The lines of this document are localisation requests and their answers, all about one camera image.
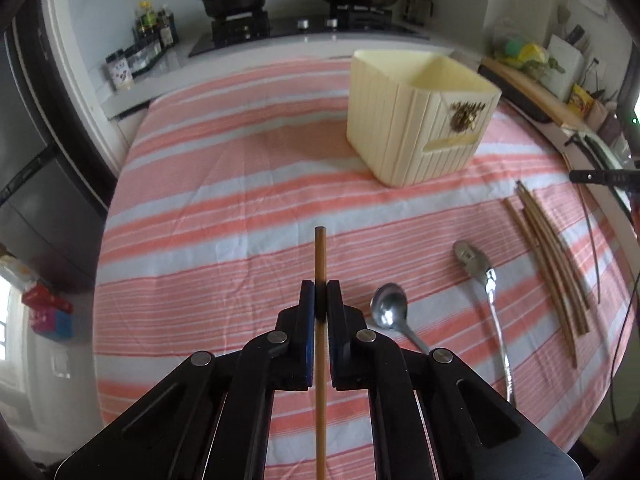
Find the black gas cooktop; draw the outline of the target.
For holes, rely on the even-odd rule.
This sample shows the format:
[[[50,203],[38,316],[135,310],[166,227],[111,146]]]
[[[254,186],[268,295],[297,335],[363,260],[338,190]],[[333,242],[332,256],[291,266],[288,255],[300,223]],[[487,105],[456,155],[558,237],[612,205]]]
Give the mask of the black gas cooktop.
[[[270,18],[267,12],[262,12],[260,15],[232,16],[224,22],[212,21],[210,31],[198,38],[188,58],[249,42],[284,37],[308,39],[312,35],[328,35],[332,39],[339,36],[369,35],[430,40],[425,32],[416,32],[407,26],[393,23],[388,11],[382,14],[352,11],[339,18],[329,18],[322,14],[302,18]]]

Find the wooden cutting board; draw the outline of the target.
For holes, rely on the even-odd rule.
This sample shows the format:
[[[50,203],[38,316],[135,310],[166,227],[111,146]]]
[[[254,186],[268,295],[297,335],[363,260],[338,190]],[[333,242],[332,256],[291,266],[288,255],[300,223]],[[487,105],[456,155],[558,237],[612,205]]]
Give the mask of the wooden cutting board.
[[[515,88],[521,90],[521,92],[551,117],[555,125],[577,131],[589,131],[588,126],[582,119],[571,112],[565,103],[561,102],[554,94],[544,88],[544,86],[538,84],[538,82],[533,81],[533,79],[530,79],[518,70],[514,70],[514,68],[499,63],[493,58],[482,58],[480,65],[485,65],[490,68],[499,76],[509,81],[510,84],[513,84]]]

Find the cream utensil holder box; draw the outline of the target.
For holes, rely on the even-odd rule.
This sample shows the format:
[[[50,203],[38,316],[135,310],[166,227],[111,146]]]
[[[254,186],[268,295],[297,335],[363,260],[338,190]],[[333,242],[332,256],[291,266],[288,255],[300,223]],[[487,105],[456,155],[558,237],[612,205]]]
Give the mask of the cream utensil holder box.
[[[469,165],[500,98],[495,84],[449,56],[357,50],[347,140],[381,183],[422,183]]]

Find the condiment bottles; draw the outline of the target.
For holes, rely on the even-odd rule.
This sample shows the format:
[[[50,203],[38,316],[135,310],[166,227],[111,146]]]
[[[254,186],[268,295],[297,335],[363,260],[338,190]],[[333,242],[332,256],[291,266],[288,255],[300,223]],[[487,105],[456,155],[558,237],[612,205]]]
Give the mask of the condiment bottles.
[[[175,47],[179,43],[179,36],[174,14],[168,6],[163,4],[156,10],[149,0],[140,1],[134,22],[134,38],[157,39],[163,49]]]

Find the glass french press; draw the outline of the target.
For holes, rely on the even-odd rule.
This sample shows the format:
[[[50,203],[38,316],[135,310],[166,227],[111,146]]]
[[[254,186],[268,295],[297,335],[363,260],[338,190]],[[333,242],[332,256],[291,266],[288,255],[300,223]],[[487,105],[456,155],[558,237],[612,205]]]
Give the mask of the glass french press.
[[[433,17],[433,14],[434,2],[432,0],[405,0],[405,22],[424,26]]]

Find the steel spoon plain handle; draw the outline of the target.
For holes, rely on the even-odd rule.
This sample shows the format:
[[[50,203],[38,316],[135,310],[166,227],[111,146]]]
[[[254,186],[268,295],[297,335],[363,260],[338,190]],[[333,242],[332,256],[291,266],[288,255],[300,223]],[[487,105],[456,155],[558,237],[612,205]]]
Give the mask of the steel spoon plain handle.
[[[408,298],[401,286],[386,283],[379,287],[370,301],[370,312],[379,328],[401,333],[420,351],[430,353],[430,347],[408,324]]]

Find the steel spoon with ridged handle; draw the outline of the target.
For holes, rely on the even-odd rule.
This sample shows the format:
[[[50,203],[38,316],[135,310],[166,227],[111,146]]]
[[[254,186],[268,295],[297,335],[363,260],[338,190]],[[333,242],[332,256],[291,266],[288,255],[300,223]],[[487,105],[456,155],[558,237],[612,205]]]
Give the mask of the steel spoon with ridged handle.
[[[506,381],[506,400],[513,406],[516,406],[516,392],[514,377],[512,372],[509,350],[506,346],[502,326],[499,320],[498,310],[496,306],[497,299],[497,273],[490,262],[488,255],[475,247],[467,240],[457,240],[454,242],[454,255],[462,264],[465,273],[470,278],[474,278],[479,282],[487,297],[489,312],[492,324],[496,332],[498,340],[498,348],[502,363],[504,380]]]

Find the yellow green bag bundle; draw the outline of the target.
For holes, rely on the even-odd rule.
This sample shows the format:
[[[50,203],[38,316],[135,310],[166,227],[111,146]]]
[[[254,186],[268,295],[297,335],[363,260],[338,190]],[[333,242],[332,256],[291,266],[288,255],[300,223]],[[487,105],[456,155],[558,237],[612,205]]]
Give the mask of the yellow green bag bundle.
[[[525,36],[510,18],[500,18],[492,34],[494,58],[534,81],[553,72],[563,75],[565,68],[549,51]]]

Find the grey refrigerator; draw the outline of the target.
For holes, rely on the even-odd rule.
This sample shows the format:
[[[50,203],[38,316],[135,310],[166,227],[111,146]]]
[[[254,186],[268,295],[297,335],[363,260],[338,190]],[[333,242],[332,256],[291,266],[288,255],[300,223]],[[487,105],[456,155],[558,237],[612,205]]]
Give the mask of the grey refrigerator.
[[[91,290],[105,220],[29,87],[14,32],[2,32],[1,244],[46,284]]]

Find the white knife block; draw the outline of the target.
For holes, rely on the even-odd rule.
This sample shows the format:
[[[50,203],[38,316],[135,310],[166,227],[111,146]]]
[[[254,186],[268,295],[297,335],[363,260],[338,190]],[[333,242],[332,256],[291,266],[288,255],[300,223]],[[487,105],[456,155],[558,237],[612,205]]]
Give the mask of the white knife block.
[[[566,102],[578,76],[584,69],[585,58],[577,48],[556,35],[551,36],[547,51],[564,72],[560,73],[554,68],[549,68],[540,82],[561,102]]]

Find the pink striped tablecloth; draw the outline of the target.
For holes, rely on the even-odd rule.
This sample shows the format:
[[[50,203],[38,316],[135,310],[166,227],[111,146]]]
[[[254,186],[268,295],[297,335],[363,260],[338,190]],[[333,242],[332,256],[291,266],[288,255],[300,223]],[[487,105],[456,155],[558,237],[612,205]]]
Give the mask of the pink striped tablecloth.
[[[634,272],[563,157],[500,105],[469,165],[406,188],[372,176],[346,139],[349,65],[288,62],[214,79],[156,100],[134,139],[106,222],[94,293],[93,348],[111,422],[198,350],[224,354],[271,330],[311,278],[314,229],[350,306],[399,284],[408,321],[496,388],[503,371],[482,285],[454,242],[497,273],[496,306],[518,409],[560,448],[582,434],[608,390],[634,319]],[[532,192],[570,248],[584,310]],[[578,365],[570,365],[548,292],[502,201],[526,207],[560,270]]]

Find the spice jar rack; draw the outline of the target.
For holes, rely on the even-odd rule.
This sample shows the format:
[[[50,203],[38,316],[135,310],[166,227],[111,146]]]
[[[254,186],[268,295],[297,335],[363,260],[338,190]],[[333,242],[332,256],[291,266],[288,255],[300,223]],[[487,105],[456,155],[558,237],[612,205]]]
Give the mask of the spice jar rack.
[[[119,49],[107,55],[106,70],[114,89],[130,88],[137,77],[152,70],[164,53],[160,40],[146,38],[127,49]]]

